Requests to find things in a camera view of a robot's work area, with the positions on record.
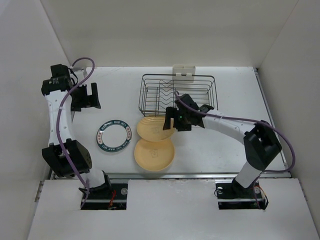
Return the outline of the white plate dark patterned rim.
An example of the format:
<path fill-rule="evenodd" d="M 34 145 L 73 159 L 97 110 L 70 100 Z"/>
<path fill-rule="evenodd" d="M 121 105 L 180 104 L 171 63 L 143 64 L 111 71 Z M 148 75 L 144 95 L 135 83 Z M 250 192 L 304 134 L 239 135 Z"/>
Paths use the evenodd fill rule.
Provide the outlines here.
<path fill-rule="evenodd" d="M 95 139 L 100 150 L 108 154 L 117 154 L 130 144 L 132 130 L 125 121 L 112 119 L 99 127 Z"/>

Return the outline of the grey wire dish rack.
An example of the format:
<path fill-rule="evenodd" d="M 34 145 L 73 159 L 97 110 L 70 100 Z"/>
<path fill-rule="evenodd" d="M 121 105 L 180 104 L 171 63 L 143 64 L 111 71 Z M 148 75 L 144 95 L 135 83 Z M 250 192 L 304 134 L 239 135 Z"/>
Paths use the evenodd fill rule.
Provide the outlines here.
<path fill-rule="evenodd" d="M 141 78 L 138 109 L 145 117 L 164 117 L 175 107 L 175 92 L 188 94 L 198 106 L 219 109 L 216 80 L 212 75 L 144 74 Z"/>

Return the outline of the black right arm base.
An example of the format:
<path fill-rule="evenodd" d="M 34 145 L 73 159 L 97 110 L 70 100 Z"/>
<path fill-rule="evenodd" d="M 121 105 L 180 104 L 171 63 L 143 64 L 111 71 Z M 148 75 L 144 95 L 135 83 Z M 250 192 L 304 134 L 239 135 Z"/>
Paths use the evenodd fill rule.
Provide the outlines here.
<path fill-rule="evenodd" d="M 269 199 L 258 182 L 243 188 L 233 182 L 216 182 L 219 210 L 266 210 Z"/>

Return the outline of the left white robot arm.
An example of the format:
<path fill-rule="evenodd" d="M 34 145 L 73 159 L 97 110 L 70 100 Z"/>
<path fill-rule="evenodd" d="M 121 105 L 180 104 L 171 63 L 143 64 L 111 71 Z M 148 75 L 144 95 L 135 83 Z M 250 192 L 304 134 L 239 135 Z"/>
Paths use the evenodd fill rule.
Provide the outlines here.
<path fill-rule="evenodd" d="M 112 186 L 107 183 L 107 175 L 93 169 L 89 151 L 76 140 L 72 121 L 75 112 L 86 108 L 100 109 L 98 87 L 91 84 L 91 94 L 87 85 L 76 86 L 77 75 L 66 65 L 50 67 L 51 78 L 42 82 L 41 93 L 49 110 L 50 135 L 48 146 L 42 149 L 42 157 L 60 178 L 73 178 L 75 171 L 100 198 L 111 195 Z"/>

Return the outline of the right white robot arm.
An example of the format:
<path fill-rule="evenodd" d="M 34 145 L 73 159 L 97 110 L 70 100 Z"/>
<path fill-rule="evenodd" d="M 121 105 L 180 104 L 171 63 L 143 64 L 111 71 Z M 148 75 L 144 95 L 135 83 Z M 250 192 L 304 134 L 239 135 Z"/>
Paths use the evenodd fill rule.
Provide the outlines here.
<path fill-rule="evenodd" d="M 219 132 L 244 146 L 246 162 L 230 185 L 237 197 L 250 191 L 282 150 L 274 130 L 266 121 L 225 116 L 210 105 L 198 106 L 189 94 L 177 96 L 175 106 L 165 109 L 163 130 L 191 131 L 193 126 Z"/>

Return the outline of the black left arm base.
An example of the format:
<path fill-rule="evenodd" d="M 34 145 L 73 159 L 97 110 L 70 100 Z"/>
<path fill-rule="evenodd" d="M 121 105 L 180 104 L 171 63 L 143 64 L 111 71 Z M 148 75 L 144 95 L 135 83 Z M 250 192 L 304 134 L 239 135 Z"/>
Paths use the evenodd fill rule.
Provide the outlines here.
<path fill-rule="evenodd" d="M 110 185 L 104 183 L 90 190 L 86 198 L 85 189 L 79 188 L 82 193 L 81 210 L 126 210 L 128 197 L 128 181 L 112 179 Z"/>

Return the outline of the yellow shallow plate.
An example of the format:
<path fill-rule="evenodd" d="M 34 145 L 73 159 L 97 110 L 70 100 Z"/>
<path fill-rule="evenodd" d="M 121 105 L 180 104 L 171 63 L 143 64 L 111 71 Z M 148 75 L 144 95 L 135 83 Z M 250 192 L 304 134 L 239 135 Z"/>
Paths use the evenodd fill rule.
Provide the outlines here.
<path fill-rule="evenodd" d="M 157 142 L 140 139 L 134 148 L 134 158 L 142 169 L 160 172 L 174 161 L 175 146 L 169 138 Z"/>

